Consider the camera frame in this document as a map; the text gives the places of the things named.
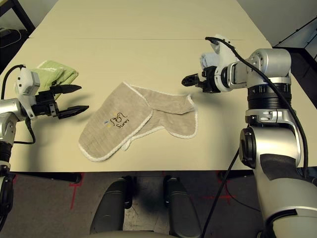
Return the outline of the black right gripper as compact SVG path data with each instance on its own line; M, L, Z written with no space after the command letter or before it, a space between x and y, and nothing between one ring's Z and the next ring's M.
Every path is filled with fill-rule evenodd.
M216 70L216 66L209 66L203 69L202 77L205 78L204 81L199 80L199 75L191 74L185 76L182 79L183 86L196 86L201 88L205 93L220 93L220 90L215 84L214 73Z

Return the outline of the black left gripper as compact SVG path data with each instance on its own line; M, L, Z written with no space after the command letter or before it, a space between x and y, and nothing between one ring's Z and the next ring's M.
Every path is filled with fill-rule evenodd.
M35 116L52 116L59 119L73 117L87 110L89 106L74 106L66 110L58 111L54 96L56 94L67 94L80 90L82 87L73 84L57 85L50 87L50 90L41 91L35 96L36 103L31 106Z

